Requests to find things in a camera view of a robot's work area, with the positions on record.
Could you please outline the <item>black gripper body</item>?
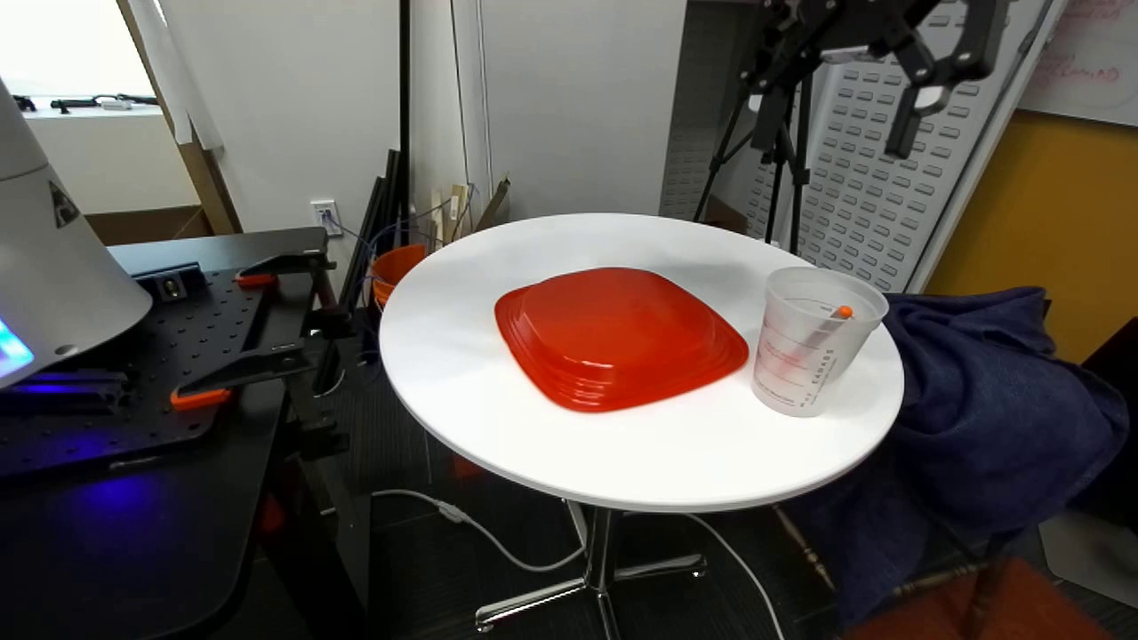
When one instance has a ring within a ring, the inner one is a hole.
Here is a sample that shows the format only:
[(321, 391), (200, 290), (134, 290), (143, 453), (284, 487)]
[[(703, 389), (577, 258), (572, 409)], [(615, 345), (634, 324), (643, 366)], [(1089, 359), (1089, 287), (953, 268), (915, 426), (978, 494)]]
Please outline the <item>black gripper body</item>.
[(894, 52), (908, 76), (927, 76), (934, 58), (916, 25), (940, 0), (766, 0), (771, 13), (771, 76), (809, 70), (824, 52)]

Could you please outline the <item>white robot base cone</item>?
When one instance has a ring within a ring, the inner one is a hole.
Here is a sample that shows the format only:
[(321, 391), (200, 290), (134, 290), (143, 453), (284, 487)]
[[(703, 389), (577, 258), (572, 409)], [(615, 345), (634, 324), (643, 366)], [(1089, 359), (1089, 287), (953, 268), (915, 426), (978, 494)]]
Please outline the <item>white robot base cone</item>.
[(150, 308), (0, 85), (0, 389), (119, 338)]

